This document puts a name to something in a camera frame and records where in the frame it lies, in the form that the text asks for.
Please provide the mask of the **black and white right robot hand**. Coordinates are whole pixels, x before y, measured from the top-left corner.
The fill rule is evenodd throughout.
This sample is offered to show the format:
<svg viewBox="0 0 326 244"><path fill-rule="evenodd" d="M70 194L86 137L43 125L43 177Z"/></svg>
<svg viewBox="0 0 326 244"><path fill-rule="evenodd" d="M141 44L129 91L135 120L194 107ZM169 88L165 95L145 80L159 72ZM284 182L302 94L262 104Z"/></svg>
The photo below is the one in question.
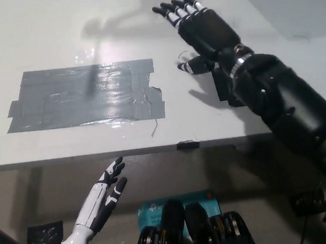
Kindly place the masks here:
<svg viewBox="0 0 326 244"><path fill-rule="evenodd" d="M171 0L153 7L178 31L181 38L204 59L230 72L236 63L235 46L240 37L214 10L198 0Z"/></svg>

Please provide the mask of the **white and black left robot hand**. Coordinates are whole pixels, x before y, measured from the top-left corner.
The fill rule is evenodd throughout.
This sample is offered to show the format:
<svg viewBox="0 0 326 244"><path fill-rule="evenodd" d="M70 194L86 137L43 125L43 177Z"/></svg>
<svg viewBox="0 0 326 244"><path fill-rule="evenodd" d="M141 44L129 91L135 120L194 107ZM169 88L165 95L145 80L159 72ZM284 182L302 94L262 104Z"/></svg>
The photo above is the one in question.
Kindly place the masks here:
<svg viewBox="0 0 326 244"><path fill-rule="evenodd" d="M119 157L104 170L82 205L75 222L76 228L85 227L93 234L101 231L127 184L127 178L118 178L124 167L123 158Z"/></svg>

